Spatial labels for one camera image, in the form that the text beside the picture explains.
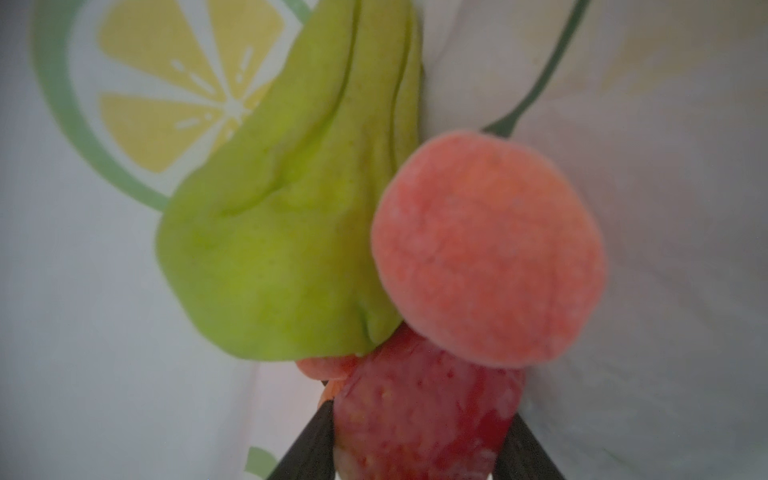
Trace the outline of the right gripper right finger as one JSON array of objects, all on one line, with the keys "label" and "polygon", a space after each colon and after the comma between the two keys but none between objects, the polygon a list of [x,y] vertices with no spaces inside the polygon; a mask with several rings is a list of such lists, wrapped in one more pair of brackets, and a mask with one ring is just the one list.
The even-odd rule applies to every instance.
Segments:
[{"label": "right gripper right finger", "polygon": [[564,480],[558,467],[516,414],[498,454],[493,480]]}]

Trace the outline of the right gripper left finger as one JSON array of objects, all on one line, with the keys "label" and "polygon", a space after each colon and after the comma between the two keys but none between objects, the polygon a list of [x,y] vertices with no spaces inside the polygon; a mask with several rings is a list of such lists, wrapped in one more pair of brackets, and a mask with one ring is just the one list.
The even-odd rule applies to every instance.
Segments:
[{"label": "right gripper left finger", "polygon": [[307,423],[268,480],[333,480],[334,402],[325,401]]}]

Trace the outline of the red fake strawberry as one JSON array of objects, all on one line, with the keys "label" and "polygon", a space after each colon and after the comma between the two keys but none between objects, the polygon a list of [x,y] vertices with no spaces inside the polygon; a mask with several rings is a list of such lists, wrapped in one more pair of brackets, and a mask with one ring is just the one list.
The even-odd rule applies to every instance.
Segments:
[{"label": "red fake strawberry", "polygon": [[318,357],[296,361],[298,369],[308,378],[319,381],[341,380],[349,377],[360,362],[355,355]]},{"label": "red fake strawberry", "polygon": [[336,470],[343,479],[486,479],[525,380],[401,325],[334,398]]}]

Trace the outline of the white plastic bag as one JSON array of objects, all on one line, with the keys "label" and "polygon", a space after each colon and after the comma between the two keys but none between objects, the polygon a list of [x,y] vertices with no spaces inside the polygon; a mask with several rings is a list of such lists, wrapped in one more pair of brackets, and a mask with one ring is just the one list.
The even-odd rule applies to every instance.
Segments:
[{"label": "white plastic bag", "polygon": [[[308,1],[1,5],[1,475],[256,479],[321,390],[186,320],[153,237]],[[767,475],[767,5],[594,1],[516,140],[605,235],[609,284],[522,415],[569,479]]]}]

